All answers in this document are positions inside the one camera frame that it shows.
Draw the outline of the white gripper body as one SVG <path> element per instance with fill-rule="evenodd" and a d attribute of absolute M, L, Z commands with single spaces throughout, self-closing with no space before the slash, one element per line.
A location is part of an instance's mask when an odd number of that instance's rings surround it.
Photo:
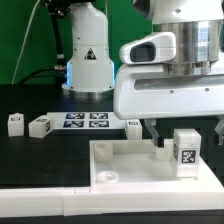
<path fill-rule="evenodd" d="M 224 114 L 224 69 L 200 76 L 169 76 L 163 64 L 123 65 L 116 76 L 119 119 L 159 119 Z"/>

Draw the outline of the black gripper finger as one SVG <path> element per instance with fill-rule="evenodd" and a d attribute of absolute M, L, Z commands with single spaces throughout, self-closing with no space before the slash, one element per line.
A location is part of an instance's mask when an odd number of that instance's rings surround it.
<path fill-rule="evenodd" d="M 156 120 L 155 119 L 146 119 L 145 120 L 145 126 L 152 136 L 152 142 L 155 147 L 163 148 L 164 147 L 164 138 L 159 135 L 157 132 L 155 126 L 156 126 Z"/>
<path fill-rule="evenodd" d="M 218 135 L 218 144 L 224 144 L 224 115 L 219 116 L 219 122 L 215 128 L 215 132 Z"/>

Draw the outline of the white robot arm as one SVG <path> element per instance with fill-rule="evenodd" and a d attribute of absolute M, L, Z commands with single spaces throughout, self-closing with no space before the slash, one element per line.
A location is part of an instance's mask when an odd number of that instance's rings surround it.
<path fill-rule="evenodd" d="M 113 108 L 123 120 L 143 119 L 159 135 L 158 118 L 219 115 L 224 135 L 224 0 L 132 0 L 153 24 L 146 37 L 120 49 L 122 66 L 109 58 L 108 21 L 86 1 L 71 2 L 73 55 L 63 90 L 97 99 L 113 92 Z"/>

